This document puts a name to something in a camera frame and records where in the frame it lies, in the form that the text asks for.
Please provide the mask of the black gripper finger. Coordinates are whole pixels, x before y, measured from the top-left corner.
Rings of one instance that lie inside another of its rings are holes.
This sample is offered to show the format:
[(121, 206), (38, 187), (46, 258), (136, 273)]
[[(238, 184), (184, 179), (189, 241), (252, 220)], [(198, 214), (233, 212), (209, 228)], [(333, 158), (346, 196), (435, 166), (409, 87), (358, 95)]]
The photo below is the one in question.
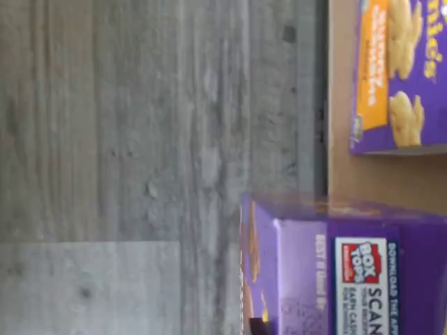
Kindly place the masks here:
[(249, 329), (251, 335), (272, 335), (272, 323), (262, 318), (249, 318)]

